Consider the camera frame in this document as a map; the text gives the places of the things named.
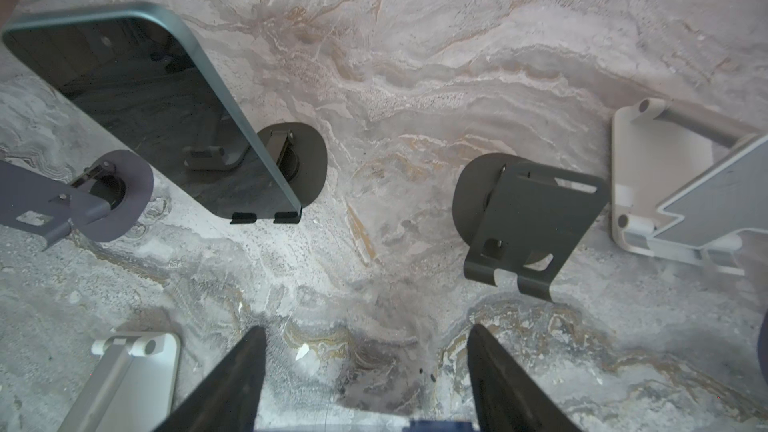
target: phone screen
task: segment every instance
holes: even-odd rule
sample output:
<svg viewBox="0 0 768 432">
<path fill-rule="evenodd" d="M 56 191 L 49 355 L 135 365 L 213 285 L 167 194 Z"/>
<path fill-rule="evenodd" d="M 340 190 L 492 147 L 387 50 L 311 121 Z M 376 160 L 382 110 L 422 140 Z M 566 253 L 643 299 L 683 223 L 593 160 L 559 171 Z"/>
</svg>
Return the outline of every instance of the phone screen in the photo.
<svg viewBox="0 0 768 432">
<path fill-rule="evenodd" d="M 298 212 L 162 26 L 99 20 L 10 30 L 3 39 L 33 72 L 217 216 Z"/>
</svg>

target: marble surface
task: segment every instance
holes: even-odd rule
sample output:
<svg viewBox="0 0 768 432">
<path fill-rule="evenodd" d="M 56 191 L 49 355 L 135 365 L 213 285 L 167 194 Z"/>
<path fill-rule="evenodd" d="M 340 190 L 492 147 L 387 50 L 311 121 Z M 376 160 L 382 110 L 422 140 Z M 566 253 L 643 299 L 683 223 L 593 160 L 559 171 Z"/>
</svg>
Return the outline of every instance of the marble surface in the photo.
<svg viewBox="0 0 768 432">
<path fill-rule="evenodd" d="M 450 213 L 487 152 L 609 179 L 611 115 L 645 96 L 768 128 L 768 0 L 148 1 L 186 20 L 255 127 L 320 130 L 326 187 L 298 226 L 229 226 L 157 176 L 115 242 L 43 252 L 0 229 L 0 430 L 57 427 L 111 330 L 181 337 L 178 403 L 252 324 L 270 339 L 260 429 L 474 419 L 475 322 L 583 430 L 768 429 L 764 239 L 745 276 L 715 274 L 620 250 L 606 208 L 550 304 L 509 274 L 465 280 Z M 67 180 L 120 147 L 0 54 L 2 158 Z"/>
</svg>

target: white speck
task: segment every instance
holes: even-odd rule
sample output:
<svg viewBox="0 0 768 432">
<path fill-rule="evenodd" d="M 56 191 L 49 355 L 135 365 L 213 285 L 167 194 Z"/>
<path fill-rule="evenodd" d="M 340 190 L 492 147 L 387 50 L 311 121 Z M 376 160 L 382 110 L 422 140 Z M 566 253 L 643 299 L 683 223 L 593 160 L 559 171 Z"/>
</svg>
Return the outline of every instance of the white speck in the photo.
<svg viewBox="0 0 768 432">
<path fill-rule="evenodd" d="M 307 355 L 310 352 L 310 346 L 308 344 L 304 344 L 301 347 L 299 347 L 299 351 L 296 352 L 296 360 L 300 360 L 302 357 Z"/>
</svg>

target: marble countertop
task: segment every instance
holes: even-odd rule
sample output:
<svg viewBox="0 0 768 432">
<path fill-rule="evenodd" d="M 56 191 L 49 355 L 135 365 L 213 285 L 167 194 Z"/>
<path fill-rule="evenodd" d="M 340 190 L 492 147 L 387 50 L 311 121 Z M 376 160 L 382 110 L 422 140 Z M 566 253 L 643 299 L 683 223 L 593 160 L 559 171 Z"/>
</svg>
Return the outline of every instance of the marble countertop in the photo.
<svg viewBox="0 0 768 432">
<path fill-rule="evenodd" d="M 110 330 L 181 337 L 178 403 L 253 324 L 270 339 L 260 429 L 472 420 L 475 322 L 583 430 L 768 427 L 764 239 L 746 237 L 745 276 L 716 274 L 622 251 L 606 208 L 550 304 L 465 280 L 450 210 L 488 152 L 610 180 L 610 118 L 646 96 L 768 128 L 768 0 L 148 1 L 193 29 L 255 127 L 320 130 L 326 187 L 298 226 L 229 226 L 157 176 L 115 242 L 43 252 L 0 229 L 0 430 L 59 424 Z M 0 55 L 0 157 L 66 180 L 119 147 Z"/>
</svg>

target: smartphone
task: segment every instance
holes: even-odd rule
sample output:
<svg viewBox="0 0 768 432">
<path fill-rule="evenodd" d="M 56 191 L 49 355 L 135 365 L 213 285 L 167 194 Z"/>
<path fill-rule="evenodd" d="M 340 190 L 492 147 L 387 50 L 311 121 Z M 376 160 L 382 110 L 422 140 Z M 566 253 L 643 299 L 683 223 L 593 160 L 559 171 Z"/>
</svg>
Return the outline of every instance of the smartphone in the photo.
<svg viewBox="0 0 768 432">
<path fill-rule="evenodd" d="M 176 14 L 147 3 L 29 14 L 2 41 L 213 214 L 298 222 L 299 199 Z"/>
</svg>

